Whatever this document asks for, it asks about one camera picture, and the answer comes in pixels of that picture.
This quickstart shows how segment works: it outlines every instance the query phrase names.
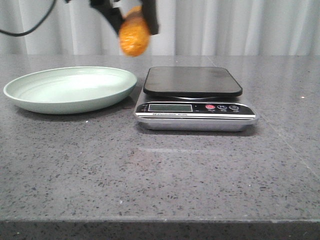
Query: orange ball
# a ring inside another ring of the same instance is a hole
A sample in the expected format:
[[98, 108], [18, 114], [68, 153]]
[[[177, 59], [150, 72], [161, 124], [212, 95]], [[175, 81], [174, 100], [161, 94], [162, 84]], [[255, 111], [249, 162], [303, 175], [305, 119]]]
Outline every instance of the orange ball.
[[133, 7], [119, 30], [120, 47], [125, 55], [136, 57], [148, 47], [150, 30], [142, 14], [142, 7]]

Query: digital scale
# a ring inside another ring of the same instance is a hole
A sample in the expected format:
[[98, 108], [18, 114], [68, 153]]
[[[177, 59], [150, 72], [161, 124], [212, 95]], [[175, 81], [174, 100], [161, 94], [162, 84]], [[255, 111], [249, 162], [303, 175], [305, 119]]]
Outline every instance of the digital scale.
[[259, 115], [221, 67], [152, 67], [134, 115], [147, 129], [240, 132]]

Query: oval plate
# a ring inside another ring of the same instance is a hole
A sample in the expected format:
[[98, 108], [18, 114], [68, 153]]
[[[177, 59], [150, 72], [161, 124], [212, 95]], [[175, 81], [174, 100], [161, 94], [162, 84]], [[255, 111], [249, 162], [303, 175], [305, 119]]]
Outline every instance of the oval plate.
[[31, 73], [3, 89], [15, 105], [41, 114], [77, 114], [109, 107], [125, 99], [137, 77], [126, 70], [76, 66]]

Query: white curtain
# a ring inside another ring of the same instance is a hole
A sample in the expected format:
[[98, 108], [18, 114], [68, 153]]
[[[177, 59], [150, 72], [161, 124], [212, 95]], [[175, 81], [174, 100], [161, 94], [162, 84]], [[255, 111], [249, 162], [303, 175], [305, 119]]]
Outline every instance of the white curtain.
[[[0, 0], [0, 29], [23, 32], [52, 0]], [[123, 14], [138, 0], [114, 3]], [[320, 0], [157, 0], [160, 32], [144, 55], [320, 55]], [[0, 54], [122, 55], [89, 0], [57, 0], [23, 37], [0, 34]]]

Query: black cable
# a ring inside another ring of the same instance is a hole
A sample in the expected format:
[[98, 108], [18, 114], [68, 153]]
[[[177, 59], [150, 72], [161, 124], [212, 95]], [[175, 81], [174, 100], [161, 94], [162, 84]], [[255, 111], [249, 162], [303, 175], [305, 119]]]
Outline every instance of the black cable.
[[9, 32], [9, 31], [5, 31], [5, 30], [1, 30], [1, 29], [0, 29], [0, 33], [1, 33], [1, 34], [5, 34], [5, 35], [9, 35], [9, 36], [12, 36], [12, 37], [22, 37], [22, 36], [25, 36], [25, 35], [28, 35], [28, 34], [32, 33], [34, 30], [36, 30], [36, 29], [47, 19], [47, 17], [50, 15], [50, 13], [52, 12], [52, 10], [54, 9], [56, 2], [57, 2], [57, 0], [53, 0], [53, 1], [52, 1], [52, 4], [51, 4], [49, 10], [47, 11], [47, 13], [46, 13], [46, 14], [41, 18], [41, 20], [40, 20], [33, 28], [31, 28], [30, 30], [25, 31], [25, 32], [21, 32], [21, 33], [14, 33], [14, 32]]

